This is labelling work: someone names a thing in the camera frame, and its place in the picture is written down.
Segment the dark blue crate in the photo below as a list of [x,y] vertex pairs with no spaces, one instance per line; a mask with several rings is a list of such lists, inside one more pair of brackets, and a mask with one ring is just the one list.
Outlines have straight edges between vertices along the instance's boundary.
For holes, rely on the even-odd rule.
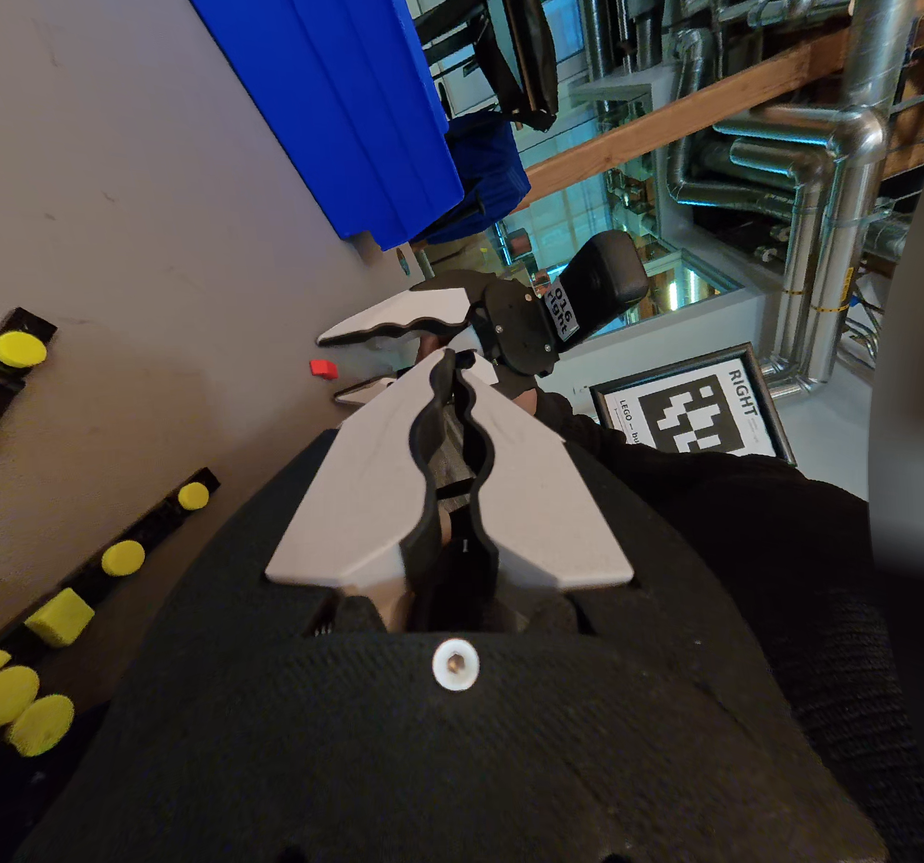
[[484,233],[531,190],[508,115],[487,108],[458,116],[449,122],[445,139],[463,198],[412,236],[412,244],[444,244]]

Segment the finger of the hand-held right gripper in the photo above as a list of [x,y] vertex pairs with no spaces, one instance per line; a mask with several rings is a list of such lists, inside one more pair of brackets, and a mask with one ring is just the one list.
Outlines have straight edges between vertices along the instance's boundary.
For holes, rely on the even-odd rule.
[[395,384],[399,374],[377,376],[334,393],[334,403],[340,406],[365,406]]
[[413,334],[454,337],[468,327],[470,310],[464,288],[406,291],[331,326],[317,337],[316,345],[344,347]]

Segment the blue plastic bin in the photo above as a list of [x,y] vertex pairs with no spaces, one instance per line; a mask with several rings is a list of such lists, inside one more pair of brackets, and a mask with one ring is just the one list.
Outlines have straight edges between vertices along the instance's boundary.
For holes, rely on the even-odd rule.
[[189,0],[335,232],[383,250],[464,198],[406,0]]

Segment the framed black white marker sign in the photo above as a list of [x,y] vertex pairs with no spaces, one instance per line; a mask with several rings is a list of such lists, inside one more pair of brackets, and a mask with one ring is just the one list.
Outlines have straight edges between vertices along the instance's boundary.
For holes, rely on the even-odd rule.
[[796,466],[750,343],[589,387],[598,421],[663,453],[763,455]]

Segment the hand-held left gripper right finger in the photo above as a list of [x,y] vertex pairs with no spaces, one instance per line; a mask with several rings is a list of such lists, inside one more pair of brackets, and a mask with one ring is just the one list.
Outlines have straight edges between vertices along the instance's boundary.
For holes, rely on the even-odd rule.
[[627,585],[635,571],[565,441],[489,384],[491,373],[486,361],[458,361],[454,404],[498,599],[525,616],[558,594]]

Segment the wooden beam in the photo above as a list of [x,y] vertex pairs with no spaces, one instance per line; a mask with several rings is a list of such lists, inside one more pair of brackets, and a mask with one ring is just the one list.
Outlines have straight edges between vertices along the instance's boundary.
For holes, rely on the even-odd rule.
[[849,31],[843,29],[799,44],[528,167],[530,190],[515,211],[785,94],[816,84],[823,89],[833,87],[836,80],[843,87],[848,36]]

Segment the cluster of silver pipes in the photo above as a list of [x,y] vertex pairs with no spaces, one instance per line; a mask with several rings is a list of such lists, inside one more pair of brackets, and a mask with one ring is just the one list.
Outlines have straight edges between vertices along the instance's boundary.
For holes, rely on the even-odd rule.
[[[862,239],[872,223],[891,137],[890,116],[907,47],[918,26],[918,0],[854,0],[849,26],[847,79],[843,87],[812,88],[714,123],[733,137],[730,158],[765,173],[796,180],[786,299],[766,363],[774,399],[809,394],[832,375]],[[714,55],[714,31],[677,35],[680,86],[677,101],[706,89],[706,55]],[[690,183],[685,142],[667,145],[673,198],[686,204],[770,213],[770,193],[755,187]]]

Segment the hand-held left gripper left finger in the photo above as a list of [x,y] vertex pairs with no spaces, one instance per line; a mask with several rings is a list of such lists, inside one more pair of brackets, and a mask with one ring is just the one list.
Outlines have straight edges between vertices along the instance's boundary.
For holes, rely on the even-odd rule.
[[445,441],[456,354],[434,352],[346,419],[265,577],[369,598],[390,631],[407,621],[442,549],[433,456]]

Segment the black yellow lego spider model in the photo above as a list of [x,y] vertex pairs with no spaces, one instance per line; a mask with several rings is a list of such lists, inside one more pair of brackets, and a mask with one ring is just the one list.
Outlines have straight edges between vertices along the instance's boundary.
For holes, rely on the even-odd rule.
[[74,700],[45,664],[221,488],[221,401],[195,354],[2,299],[2,753],[64,740]]

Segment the person's right forearm black sleeve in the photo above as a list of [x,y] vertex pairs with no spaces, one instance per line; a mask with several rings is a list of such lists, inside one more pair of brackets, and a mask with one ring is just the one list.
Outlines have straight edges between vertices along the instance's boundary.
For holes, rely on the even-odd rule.
[[875,825],[922,861],[922,758],[886,623],[868,504],[763,455],[664,453],[536,392],[535,417],[690,544],[755,634],[797,722]]

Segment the black chair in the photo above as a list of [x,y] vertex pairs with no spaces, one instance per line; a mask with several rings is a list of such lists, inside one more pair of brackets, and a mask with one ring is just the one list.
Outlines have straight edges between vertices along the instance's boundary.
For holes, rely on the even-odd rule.
[[445,0],[414,26],[428,65],[471,47],[503,115],[540,132],[552,127],[557,57],[540,0]]

